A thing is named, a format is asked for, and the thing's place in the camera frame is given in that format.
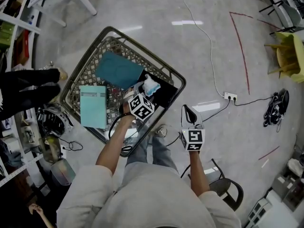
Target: white cable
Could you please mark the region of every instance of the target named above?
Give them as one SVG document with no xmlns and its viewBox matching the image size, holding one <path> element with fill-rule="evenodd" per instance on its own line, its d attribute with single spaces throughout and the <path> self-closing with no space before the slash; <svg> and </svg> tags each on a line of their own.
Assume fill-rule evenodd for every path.
<svg viewBox="0 0 304 228">
<path fill-rule="evenodd" d="M 194 22 L 195 26 L 196 26 L 197 28 L 199 28 L 201 31 L 203 31 L 204 34 L 205 34 L 205 35 L 209 38 L 209 40 L 210 40 L 210 43 L 211 43 L 210 61 L 211 61 L 212 71 L 213 71 L 214 86 L 215 86 L 215 89 L 217 90 L 217 93 L 218 93 L 221 97 L 224 97 L 224 96 L 218 91 L 217 83 L 216 83 L 216 80 L 215 80 L 214 66 L 213 66 L 213 62 L 212 62 L 212 40 L 211 40 L 210 36 L 206 33 L 206 31 L 204 31 L 201 27 L 199 27 L 199 26 L 197 25 L 197 23 L 196 23 L 196 21 L 195 21 L 195 19 L 194 19 L 194 17 L 193 17 L 193 14 L 192 14 L 190 8 L 188 7 L 188 5 L 186 4 L 186 1 L 185 1 L 185 0 L 184 0 L 184 4 L 186 5 L 187 9 L 189 10 L 189 12 L 190 12 L 190 14 L 191 14 L 191 17 L 192 17 L 192 19 L 193 19 L 193 22 Z"/>
</svg>

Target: black chair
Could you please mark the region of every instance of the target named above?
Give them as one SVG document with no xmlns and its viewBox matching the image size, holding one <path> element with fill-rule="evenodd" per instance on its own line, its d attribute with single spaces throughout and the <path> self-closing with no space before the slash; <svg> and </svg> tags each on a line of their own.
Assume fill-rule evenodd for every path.
<svg viewBox="0 0 304 228">
<path fill-rule="evenodd" d="M 214 161 L 214 159 L 211 159 L 212 162 L 214 163 L 214 165 L 218 168 L 219 172 L 220 172 L 220 176 L 218 178 L 218 180 L 212 182 L 209 186 L 210 186 L 210 190 L 216 192 L 220 197 L 223 194 L 227 194 L 227 196 L 223 199 L 223 201 L 225 203 L 227 203 L 229 205 L 229 207 L 231 207 L 234 211 L 236 211 L 238 209 L 238 207 L 241 205 L 243 198 L 244 198 L 244 191 L 242 189 L 242 187 L 236 183 L 235 181 L 226 178 L 223 171 L 221 170 L 221 168 L 216 164 L 216 162 Z M 228 193 L 228 189 L 230 187 L 230 185 L 233 184 L 236 186 L 237 191 L 238 191 L 238 195 L 237 195 L 237 200 L 235 201 L 231 195 Z"/>
</svg>

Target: person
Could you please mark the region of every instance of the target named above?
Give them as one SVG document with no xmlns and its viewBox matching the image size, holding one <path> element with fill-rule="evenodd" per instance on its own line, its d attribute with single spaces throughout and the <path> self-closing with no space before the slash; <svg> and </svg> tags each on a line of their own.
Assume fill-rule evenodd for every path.
<svg viewBox="0 0 304 228">
<path fill-rule="evenodd" d="M 47 228 L 54 228 L 53 225 L 51 224 L 51 222 L 49 222 L 49 220 L 47 219 L 47 217 L 45 216 L 43 209 L 37 205 L 36 203 L 32 203 L 29 207 L 29 212 L 31 215 L 34 214 L 34 210 L 40 215 L 41 219 L 43 220 L 44 224 L 46 225 Z"/>
<path fill-rule="evenodd" d="M 123 106 L 129 112 L 128 104 Z M 153 164 L 147 163 L 151 133 L 128 157 L 121 187 L 113 190 L 124 137 L 134 116 L 124 116 L 95 166 L 82 167 L 57 210 L 59 228 L 240 228 L 235 212 L 213 191 L 198 152 L 190 152 L 191 188 L 178 175 L 162 126 L 152 136 Z"/>
<path fill-rule="evenodd" d="M 50 102 L 60 93 L 59 85 L 44 85 L 66 80 L 67 73 L 61 68 L 48 70 L 20 70 L 0 73 L 0 120 L 8 119 L 18 112 Z M 24 90 L 30 86 L 41 86 Z"/>
</svg>

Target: teal cloth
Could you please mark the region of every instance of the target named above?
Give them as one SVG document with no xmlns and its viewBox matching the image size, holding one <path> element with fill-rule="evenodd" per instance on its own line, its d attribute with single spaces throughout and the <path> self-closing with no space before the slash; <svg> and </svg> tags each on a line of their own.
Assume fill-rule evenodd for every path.
<svg viewBox="0 0 304 228">
<path fill-rule="evenodd" d="M 80 122 L 84 127 L 106 127 L 105 86 L 80 86 Z"/>
<path fill-rule="evenodd" d="M 113 52 L 106 51 L 95 71 L 97 77 L 126 90 L 137 83 L 143 67 Z"/>
</svg>

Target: black pants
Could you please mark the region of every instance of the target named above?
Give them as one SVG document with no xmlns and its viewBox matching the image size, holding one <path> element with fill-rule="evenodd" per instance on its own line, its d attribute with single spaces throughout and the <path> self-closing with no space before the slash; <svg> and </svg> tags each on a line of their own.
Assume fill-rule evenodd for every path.
<svg viewBox="0 0 304 228">
<path fill-rule="evenodd" d="M 5 120 L 14 114 L 41 106 L 50 102 L 60 93 L 60 87 L 42 86 L 35 90 L 21 91 L 29 86 L 40 86 L 48 82 L 57 83 L 60 73 L 57 69 L 21 70 L 7 72 L 0 77 L 2 93 L 2 109 L 0 120 Z"/>
</svg>

